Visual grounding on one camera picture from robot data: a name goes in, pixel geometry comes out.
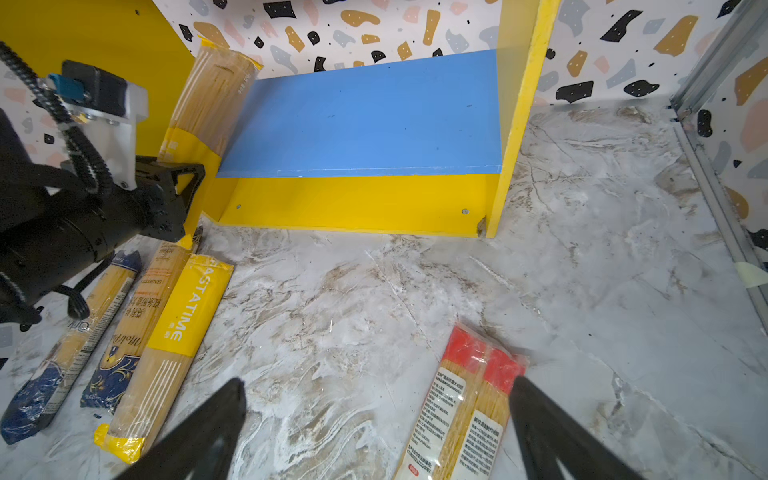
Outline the red clear spaghetti bag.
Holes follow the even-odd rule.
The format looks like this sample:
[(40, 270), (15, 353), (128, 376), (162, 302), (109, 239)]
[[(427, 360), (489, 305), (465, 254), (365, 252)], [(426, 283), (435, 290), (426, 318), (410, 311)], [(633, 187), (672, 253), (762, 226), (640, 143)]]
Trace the red clear spaghetti bag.
[(488, 479), (528, 359), (456, 323), (406, 444), (396, 479)]

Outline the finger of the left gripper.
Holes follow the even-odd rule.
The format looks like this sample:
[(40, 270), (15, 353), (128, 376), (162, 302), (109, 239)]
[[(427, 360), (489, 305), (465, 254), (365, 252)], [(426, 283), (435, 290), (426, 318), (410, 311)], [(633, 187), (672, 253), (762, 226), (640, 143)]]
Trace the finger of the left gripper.
[(147, 218), (141, 234), (168, 242), (181, 240), (205, 175), (202, 164), (167, 163), (156, 157), (137, 156), (136, 195)]

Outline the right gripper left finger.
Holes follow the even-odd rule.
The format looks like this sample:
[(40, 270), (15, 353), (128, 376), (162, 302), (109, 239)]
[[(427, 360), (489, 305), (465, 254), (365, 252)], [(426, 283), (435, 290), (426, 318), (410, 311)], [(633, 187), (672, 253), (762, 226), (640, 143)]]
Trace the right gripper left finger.
[(232, 378), (117, 478), (227, 479), (246, 413), (244, 382)]

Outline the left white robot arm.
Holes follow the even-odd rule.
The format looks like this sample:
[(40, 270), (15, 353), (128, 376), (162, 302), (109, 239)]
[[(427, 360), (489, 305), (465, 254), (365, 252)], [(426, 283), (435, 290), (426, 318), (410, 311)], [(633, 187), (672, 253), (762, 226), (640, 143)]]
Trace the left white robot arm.
[(205, 178), (201, 164), (141, 157), (137, 186), (90, 194), (73, 173), (33, 163), (8, 117), (1, 118), (1, 321), (26, 331), (51, 292), (82, 302), (86, 284), (67, 286), (96, 264), (104, 270), (137, 235), (175, 242)]

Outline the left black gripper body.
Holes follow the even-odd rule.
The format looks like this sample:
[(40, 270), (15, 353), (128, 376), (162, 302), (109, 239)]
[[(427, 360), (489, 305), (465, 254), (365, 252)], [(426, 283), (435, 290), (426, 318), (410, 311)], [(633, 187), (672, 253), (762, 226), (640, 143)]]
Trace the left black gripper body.
[(61, 192), (56, 206), (1, 233), (1, 304), (31, 306), (147, 225), (137, 188), (110, 195)]

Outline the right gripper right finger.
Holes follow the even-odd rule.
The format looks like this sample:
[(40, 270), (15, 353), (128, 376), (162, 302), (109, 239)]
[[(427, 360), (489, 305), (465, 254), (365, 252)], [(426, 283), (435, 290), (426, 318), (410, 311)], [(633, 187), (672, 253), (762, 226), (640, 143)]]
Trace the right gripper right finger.
[(509, 409), (529, 479), (638, 479), (528, 378), (514, 381)]

